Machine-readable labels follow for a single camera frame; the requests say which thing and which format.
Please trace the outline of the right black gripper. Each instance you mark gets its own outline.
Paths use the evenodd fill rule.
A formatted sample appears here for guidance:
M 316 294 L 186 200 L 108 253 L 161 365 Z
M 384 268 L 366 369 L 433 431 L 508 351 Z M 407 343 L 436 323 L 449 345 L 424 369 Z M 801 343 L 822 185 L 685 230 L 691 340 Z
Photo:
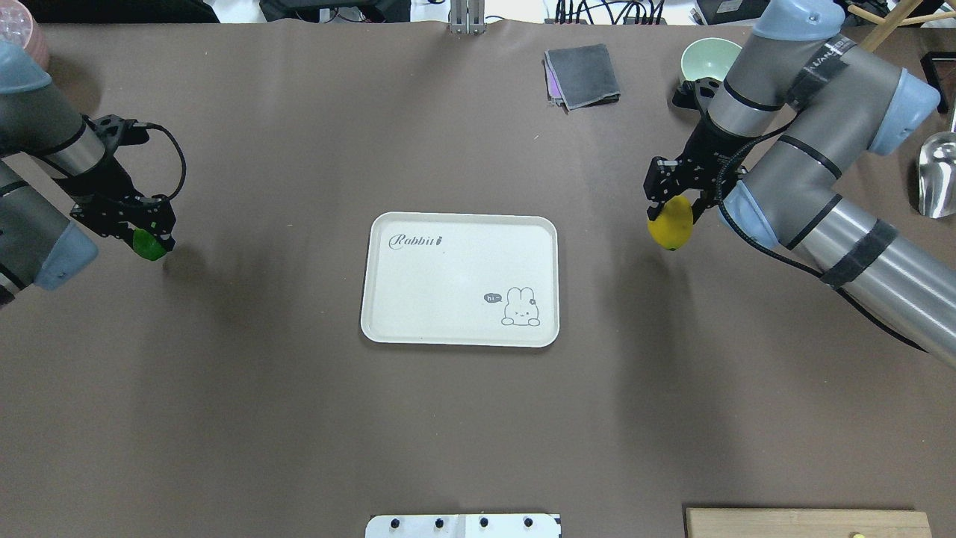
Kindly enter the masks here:
M 691 204 L 692 223 L 705 211 L 718 205 L 723 191 L 715 187 L 718 173 L 728 160 L 748 142 L 748 137 L 726 132 L 708 116 L 699 119 L 677 160 L 655 156 L 645 175 L 648 220 L 655 221 L 667 202 L 684 191 L 697 190 Z

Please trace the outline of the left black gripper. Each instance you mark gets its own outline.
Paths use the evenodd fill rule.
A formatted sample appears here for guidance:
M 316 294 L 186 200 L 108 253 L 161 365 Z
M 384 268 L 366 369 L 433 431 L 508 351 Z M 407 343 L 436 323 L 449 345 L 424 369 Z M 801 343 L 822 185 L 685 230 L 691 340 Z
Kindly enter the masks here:
M 113 236 L 131 248 L 146 246 L 147 231 L 168 253 L 175 248 L 170 198 L 140 193 L 116 157 L 106 156 L 85 173 L 58 179 L 57 185 L 78 206 L 69 216 L 95 234 Z

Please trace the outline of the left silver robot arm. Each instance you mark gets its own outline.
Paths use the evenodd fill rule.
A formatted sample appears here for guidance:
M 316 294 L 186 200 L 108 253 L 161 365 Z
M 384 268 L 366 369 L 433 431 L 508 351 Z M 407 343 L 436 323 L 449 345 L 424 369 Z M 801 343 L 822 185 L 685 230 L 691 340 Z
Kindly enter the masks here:
M 99 254 L 96 236 L 158 260 L 175 245 L 172 201 L 187 179 L 180 143 L 157 123 L 75 109 L 52 77 L 20 46 L 2 44 L 1 294 L 6 306 L 24 290 L 54 291 Z M 134 186 L 117 151 L 170 138 L 179 160 L 171 194 Z

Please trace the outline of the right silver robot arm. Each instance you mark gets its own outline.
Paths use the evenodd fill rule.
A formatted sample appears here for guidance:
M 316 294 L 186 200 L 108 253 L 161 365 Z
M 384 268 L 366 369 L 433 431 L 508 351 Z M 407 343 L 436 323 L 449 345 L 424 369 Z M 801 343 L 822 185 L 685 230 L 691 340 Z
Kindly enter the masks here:
M 809 273 L 902 343 L 954 364 L 954 272 L 834 183 L 870 151 L 888 155 L 939 93 L 841 34 L 831 1 L 772 1 L 723 81 L 674 95 L 700 114 L 683 152 L 656 157 L 643 182 L 648 219 L 689 190 L 693 224 L 717 207 L 743 241 Z

